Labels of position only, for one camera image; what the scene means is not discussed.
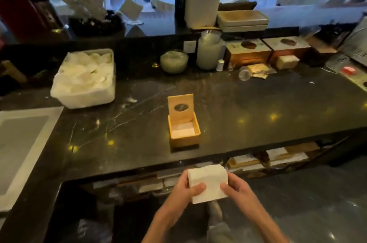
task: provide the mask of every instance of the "electrical outlet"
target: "electrical outlet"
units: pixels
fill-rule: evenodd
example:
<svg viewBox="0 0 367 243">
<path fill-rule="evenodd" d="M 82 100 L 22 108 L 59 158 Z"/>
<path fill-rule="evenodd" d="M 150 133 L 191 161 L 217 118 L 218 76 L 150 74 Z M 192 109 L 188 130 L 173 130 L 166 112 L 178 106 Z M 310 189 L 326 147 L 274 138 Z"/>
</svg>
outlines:
<svg viewBox="0 0 367 243">
<path fill-rule="evenodd" d="M 184 49 L 183 49 L 183 51 L 186 54 L 195 53 L 195 48 L 196 48 L 196 40 L 193 40 L 193 41 L 184 41 Z"/>
</svg>

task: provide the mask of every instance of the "hand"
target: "hand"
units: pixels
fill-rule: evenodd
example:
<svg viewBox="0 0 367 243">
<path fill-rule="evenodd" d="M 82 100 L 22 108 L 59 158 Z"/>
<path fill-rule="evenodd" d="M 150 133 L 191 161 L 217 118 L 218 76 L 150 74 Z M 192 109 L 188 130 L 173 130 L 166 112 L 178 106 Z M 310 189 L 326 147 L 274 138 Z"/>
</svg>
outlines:
<svg viewBox="0 0 367 243">
<path fill-rule="evenodd" d="M 180 176 L 177 184 L 167 200 L 158 209 L 156 217 L 161 219 L 168 227 L 172 227 L 182 215 L 186 206 L 191 202 L 192 197 L 200 195 L 206 189 L 205 183 L 189 187 L 188 172 L 185 170 Z"/>
<path fill-rule="evenodd" d="M 247 182 L 235 174 L 228 173 L 228 185 L 221 183 L 221 190 L 249 220 L 259 222 L 270 217 Z"/>
</svg>

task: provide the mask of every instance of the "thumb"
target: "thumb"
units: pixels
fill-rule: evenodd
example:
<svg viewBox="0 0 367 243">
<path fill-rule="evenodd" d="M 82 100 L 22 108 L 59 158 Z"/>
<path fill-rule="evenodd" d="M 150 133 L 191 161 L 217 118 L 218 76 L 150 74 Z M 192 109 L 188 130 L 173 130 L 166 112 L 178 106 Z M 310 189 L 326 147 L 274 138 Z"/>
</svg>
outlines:
<svg viewBox="0 0 367 243">
<path fill-rule="evenodd" d="M 190 195 L 191 195 L 191 197 L 198 196 L 202 192 L 204 192 L 205 189 L 206 189 L 206 184 L 204 182 L 202 182 L 202 183 L 200 183 L 198 185 L 195 185 L 195 186 L 192 186 L 190 188 Z"/>
<path fill-rule="evenodd" d="M 232 187 L 228 184 L 221 183 L 221 190 L 226 194 L 228 197 L 235 199 L 237 197 L 238 192 L 235 191 Z"/>
</svg>

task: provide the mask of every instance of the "kitchen counter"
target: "kitchen counter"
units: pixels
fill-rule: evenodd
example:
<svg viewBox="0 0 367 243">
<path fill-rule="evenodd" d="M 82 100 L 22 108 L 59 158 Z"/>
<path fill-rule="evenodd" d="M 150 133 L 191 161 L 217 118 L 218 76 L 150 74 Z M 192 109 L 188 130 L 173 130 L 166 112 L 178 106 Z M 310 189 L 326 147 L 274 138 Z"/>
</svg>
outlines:
<svg viewBox="0 0 367 243">
<path fill-rule="evenodd" d="M 65 181 L 133 175 L 367 129 L 367 94 L 340 75 L 303 64 L 266 80 L 242 82 L 237 75 L 190 69 L 168 76 L 145 63 L 138 73 L 118 75 L 114 102 L 64 109 L 7 215 L 0 242 L 43 242 Z M 187 93 L 194 93 L 201 143 L 172 150 L 167 96 Z M 1 110 L 59 105 L 50 88 L 0 101 Z"/>
</svg>

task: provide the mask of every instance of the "napkin holder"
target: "napkin holder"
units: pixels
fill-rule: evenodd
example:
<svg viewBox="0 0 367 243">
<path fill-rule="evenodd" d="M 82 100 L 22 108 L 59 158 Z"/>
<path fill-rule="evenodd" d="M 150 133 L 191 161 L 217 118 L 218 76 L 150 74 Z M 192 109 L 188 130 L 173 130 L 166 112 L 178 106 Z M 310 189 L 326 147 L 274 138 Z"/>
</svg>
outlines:
<svg viewBox="0 0 367 243">
<path fill-rule="evenodd" d="M 194 112 L 193 94 L 168 97 L 168 126 L 172 148 L 200 143 L 200 128 Z"/>
</svg>

